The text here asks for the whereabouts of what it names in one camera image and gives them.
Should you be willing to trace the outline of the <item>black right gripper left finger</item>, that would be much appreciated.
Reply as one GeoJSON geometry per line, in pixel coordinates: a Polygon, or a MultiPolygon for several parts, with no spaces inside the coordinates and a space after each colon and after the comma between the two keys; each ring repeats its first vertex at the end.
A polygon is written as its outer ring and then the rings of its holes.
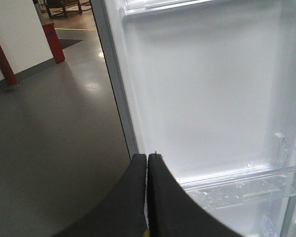
{"type": "Polygon", "coordinates": [[[108,195],[89,213],[56,237],[143,237],[147,156],[133,155],[125,173],[108,195]]]}

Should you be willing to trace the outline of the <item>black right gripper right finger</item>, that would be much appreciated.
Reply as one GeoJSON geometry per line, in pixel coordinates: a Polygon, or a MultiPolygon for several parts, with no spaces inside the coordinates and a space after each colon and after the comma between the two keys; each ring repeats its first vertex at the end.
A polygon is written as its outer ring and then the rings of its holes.
{"type": "Polygon", "coordinates": [[[189,197],[160,154],[148,157],[147,202],[151,237],[241,236],[189,197]]]}

